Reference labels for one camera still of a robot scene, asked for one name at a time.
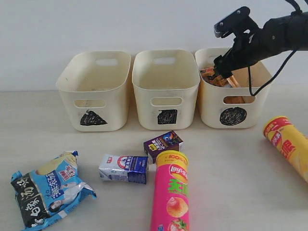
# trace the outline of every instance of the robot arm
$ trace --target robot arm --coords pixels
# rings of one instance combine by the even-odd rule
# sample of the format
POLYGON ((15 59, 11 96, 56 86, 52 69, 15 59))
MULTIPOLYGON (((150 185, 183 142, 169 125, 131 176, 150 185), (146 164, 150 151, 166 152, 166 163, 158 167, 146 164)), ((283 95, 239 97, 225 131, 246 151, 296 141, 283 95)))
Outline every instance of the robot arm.
POLYGON ((214 26, 216 37, 225 38, 234 33, 235 39, 233 47, 214 60, 212 78, 219 75, 229 78, 234 70, 250 67, 284 51, 308 51, 308 12, 302 13, 298 7, 288 16, 268 20, 263 28, 249 14, 248 7, 241 7, 214 26))

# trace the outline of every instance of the purple juice box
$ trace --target purple juice box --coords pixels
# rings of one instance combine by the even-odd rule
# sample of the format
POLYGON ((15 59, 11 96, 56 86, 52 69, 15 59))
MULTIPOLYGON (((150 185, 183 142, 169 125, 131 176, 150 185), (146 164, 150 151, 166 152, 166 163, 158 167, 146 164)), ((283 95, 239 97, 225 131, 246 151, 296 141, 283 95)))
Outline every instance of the purple juice box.
POLYGON ((144 152, 149 156, 150 162, 155 164, 158 154, 167 150, 181 151, 183 140, 170 131, 143 143, 144 152))

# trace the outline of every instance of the beige tabletop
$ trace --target beige tabletop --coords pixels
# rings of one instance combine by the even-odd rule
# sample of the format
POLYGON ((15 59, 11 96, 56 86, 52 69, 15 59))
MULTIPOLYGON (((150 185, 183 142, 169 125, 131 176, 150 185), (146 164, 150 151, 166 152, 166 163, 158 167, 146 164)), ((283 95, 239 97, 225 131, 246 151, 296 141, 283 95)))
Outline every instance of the beige tabletop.
MULTIPOLYGON (((308 134, 308 85, 273 85, 259 123, 250 129, 219 130, 202 123, 177 130, 189 158, 192 231, 306 231, 308 184, 262 135, 272 117, 286 115, 308 134)), ((132 103, 127 124, 114 132, 74 130, 56 91, 0 93, 0 230, 24 228, 10 185, 65 150, 77 150, 79 176, 98 198, 88 197, 49 231, 148 231, 155 166, 146 185, 102 182, 104 153, 145 155, 142 143, 163 134, 138 122, 132 103)))

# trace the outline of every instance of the lay's chip can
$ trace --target lay's chip can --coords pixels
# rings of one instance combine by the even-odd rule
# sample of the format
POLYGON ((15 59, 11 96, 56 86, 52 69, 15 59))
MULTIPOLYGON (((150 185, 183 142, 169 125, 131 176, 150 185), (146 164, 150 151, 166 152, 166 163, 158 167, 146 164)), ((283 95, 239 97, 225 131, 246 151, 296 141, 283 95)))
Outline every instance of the lay's chip can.
POLYGON ((157 156, 150 231, 189 231, 187 166, 181 152, 157 156))
POLYGON ((271 119, 263 134, 308 182, 308 138, 285 116, 271 119))

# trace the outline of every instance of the cream storage bin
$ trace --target cream storage bin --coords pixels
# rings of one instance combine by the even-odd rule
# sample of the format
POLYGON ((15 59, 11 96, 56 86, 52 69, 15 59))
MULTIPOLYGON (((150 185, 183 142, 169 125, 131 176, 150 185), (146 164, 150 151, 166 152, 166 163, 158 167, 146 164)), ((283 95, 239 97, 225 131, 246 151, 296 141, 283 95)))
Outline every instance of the cream storage bin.
POLYGON ((143 127, 173 130, 190 126, 200 83, 190 52, 155 50, 137 54, 132 83, 143 127))
POLYGON ((56 86, 73 127, 79 131, 114 131, 127 121, 131 56, 121 51, 76 55, 56 86))
MULTIPOLYGON (((195 53, 199 70, 214 65, 214 59, 224 55, 229 48, 210 48, 195 53)), ((262 107, 270 90, 265 87, 255 97, 250 96, 248 70, 233 71, 241 88, 220 88, 206 83, 203 79, 199 87, 198 108, 202 121, 212 128, 249 128, 254 126, 262 112, 262 107), (225 104, 227 96, 243 96, 243 104, 225 104)), ((271 78, 262 62, 251 67, 253 92, 271 78)))

